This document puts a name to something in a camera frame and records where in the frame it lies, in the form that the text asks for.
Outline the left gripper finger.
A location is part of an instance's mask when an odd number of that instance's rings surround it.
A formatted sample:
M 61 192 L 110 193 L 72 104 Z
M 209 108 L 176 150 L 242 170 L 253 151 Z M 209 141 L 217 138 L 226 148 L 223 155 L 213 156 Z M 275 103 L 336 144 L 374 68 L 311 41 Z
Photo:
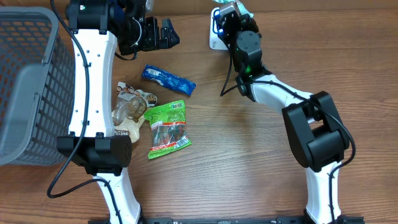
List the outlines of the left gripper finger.
M 172 29 L 173 26 L 171 20 L 169 18 L 162 19 L 161 30 L 172 30 Z
M 180 37 L 173 28 L 160 29 L 159 49 L 170 49 L 180 43 Z

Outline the mint green snack packet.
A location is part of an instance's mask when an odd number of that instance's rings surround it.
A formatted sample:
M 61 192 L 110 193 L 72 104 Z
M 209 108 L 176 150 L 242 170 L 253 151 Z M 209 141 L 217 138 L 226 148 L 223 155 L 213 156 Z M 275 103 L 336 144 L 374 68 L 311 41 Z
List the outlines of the mint green snack packet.
M 249 16 L 250 16 L 251 18 L 254 17 L 254 14 L 251 13 L 251 12 L 249 12 L 249 11 L 245 8 L 244 4 L 243 4 L 240 0 L 213 0 L 213 2 L 216 2 L 216 3 L 218 3 L 218 4 L 228 4 L 228 3 L 231 3 L 231 2 L 236 3 L 236 5 L 237 5 L 237 7 L 238 7 L 238 9 L 239 9 L 239 11 L 240 11 L 240 13 L 241 13 L 242 15 L 244 15 L 244 14 L 249 14 Z

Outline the blue cookie packet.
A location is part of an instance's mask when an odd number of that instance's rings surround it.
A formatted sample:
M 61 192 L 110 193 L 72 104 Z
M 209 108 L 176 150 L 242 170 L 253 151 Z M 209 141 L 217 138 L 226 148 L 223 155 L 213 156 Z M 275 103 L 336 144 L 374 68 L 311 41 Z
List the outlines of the blue cookie packet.
M 162 70 L 153 65 L 146 65 L 141 77 L 152 80 L 169 90 L 184 93 L 188 96 L 192 95 L 192 92 L 197 86 L 194 82 L 187 80 L 186 78 L 176 76 L 173 73 Z

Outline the beige brown snack pouch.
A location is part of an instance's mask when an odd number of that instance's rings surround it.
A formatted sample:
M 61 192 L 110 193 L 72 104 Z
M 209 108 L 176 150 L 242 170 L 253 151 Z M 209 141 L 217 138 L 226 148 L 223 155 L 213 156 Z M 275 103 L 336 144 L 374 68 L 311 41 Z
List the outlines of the beige brown snack pouch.
M 132 143 L 139 140 L 139 130 L 144 123 L 144 113 L 157 104 L 157 97 L 142 90 L 136 90 L 124 82 L 116 88 L 118 97 L 112 119 L 115 135 L 129 136 Z

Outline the green candy bag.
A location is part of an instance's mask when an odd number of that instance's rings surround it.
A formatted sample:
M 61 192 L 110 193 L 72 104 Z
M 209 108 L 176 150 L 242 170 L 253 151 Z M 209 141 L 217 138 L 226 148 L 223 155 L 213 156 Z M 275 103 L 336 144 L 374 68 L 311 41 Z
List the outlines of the green candy bag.
M 174 101 L 156 106 L 144 113 L 149 122 L 153 143 L 148 153 L 149 159 L 156 159 L 179 151 L 192 144 L 187 137 L 185 102 Z

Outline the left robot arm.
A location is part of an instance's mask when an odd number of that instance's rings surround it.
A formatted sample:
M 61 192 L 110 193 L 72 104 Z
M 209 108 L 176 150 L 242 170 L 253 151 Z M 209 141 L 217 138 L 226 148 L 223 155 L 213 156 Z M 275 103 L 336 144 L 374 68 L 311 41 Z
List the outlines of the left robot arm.
M 117 135 L 111 113 L 115 58 L 169 49 L 180 40 L 169 19 L 146 17 L 152 1 L 71 1 L 62 21 L 73 41 L 75 93 L 72 118 L 57 151 L 91 175 L 109 209 L 109 223 L 144 223 L 131 187 L 132 142 Z

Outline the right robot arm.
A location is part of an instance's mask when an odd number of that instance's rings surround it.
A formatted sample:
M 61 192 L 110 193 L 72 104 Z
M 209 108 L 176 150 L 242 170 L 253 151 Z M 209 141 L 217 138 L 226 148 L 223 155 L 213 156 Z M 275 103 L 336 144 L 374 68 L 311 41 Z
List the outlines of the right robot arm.
M 299 91 L 280 81 L 262 62 L 255 20 L 233 6 L 213 12 L 213 32 L 225 44 L 234 88 L 279 112 L 290 150 L 305 169 L 308 200 L 304 223 L 353 223 L 338 205 L 338 173 L 355 157 L 356 145 L 331 95 Z

